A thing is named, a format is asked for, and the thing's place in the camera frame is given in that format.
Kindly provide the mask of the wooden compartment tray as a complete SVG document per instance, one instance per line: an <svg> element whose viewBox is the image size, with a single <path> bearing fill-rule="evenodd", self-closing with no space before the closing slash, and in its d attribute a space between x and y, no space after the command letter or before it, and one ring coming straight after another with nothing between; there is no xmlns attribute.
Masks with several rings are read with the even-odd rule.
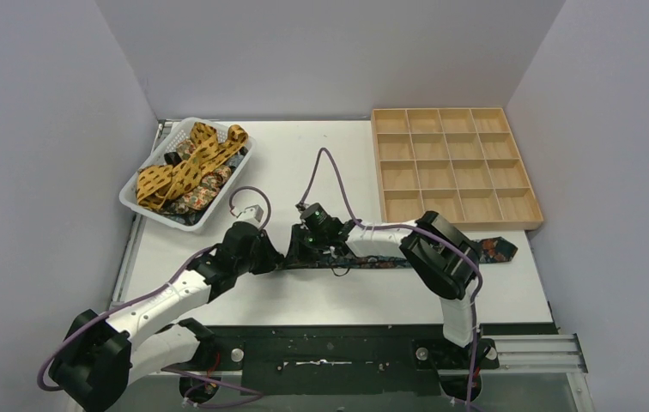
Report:
<svg viewBox="0 0 649 412"><path fill-rule="evenodd" d="M542 226L543 213L502 108L375 109L371 124L384 221L434 211L465 231Z"/></svg>

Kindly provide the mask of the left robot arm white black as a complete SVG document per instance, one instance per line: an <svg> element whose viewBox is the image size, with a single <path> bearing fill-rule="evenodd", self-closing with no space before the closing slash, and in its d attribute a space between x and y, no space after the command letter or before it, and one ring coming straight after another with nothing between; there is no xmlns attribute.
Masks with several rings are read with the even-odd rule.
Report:
<svg viewBox="0 0 649 412"><path fill-rule="evenodd" d="M200 324L177 319L233 288L240 276L270 273L284 260L265 230L236 221L221 242L194 253L154 291L101 314L78 315L41 367L38 386L64 391L85 411L105 411L135 378L183 362L206 367L214 344L197 335Z"/></svg>

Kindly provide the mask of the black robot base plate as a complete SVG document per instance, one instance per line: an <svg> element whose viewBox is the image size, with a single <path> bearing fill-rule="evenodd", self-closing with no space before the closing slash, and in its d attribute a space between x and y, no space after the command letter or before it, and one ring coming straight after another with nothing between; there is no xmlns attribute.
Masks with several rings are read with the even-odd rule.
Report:
<svg viewBox="0 0 649 412"><path fill-rule="evenodd" d="M393 326L210 326L183 368L237 373L241 385L274 395L445 393L475 399L470 348L448 342L435 324Z"/></svg>

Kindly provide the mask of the dark floral tie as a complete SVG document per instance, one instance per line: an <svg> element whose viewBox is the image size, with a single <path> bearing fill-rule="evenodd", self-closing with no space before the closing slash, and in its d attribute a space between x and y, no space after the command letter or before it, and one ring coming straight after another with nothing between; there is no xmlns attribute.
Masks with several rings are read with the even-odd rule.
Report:
<svg viewBox="0 0 649 412"><path fill-rule="evenodd" d="M400 249L402 240L387 235L385 240L366 240L347 244L352 250L350 257L310 257L308 269L401 269L411 266ZM501 264L514 259L519 248L503 237L476 239L461 245L462 253L478 264ZM277 271L285 270L283 265Z"/></svg>

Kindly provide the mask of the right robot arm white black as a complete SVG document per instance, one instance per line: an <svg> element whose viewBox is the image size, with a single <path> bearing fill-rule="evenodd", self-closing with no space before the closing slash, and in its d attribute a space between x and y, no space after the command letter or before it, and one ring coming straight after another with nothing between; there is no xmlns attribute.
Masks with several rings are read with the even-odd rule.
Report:
<svg viewBox="0 0 649 412"><path fill-rule="evenodd" d="M293 225L287 269L392 269L410 267L440 299L444 338L469 347L476 334L473 307L481 280L481 249L434 211L414 221L341 221L314 203Z"/></svg>

